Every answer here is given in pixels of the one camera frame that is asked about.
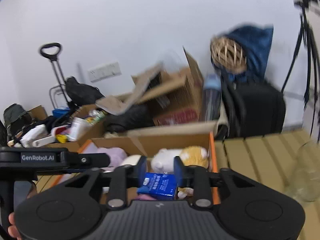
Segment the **person's left hand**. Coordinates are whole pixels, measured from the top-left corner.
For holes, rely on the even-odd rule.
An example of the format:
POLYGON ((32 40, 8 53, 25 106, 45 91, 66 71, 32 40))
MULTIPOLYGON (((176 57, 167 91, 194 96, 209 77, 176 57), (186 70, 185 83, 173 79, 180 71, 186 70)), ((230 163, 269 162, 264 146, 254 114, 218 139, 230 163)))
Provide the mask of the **person's left hand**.
MULTIPOLYGON (((18 183, 18 192, 19 192, 18 195, 20 195, 18 197, 18 200, 20 200, 21 202, 37 194, 37 188, 33 181, 32 182, 18 181, 17 183, 18 183)), ((15 214, 11 213, 8 219, 10 222, 10 226, 8 227, 8 233, 10 237, 21 240, 22 239, 21 234, 19 233, 15 225, 15 214)))

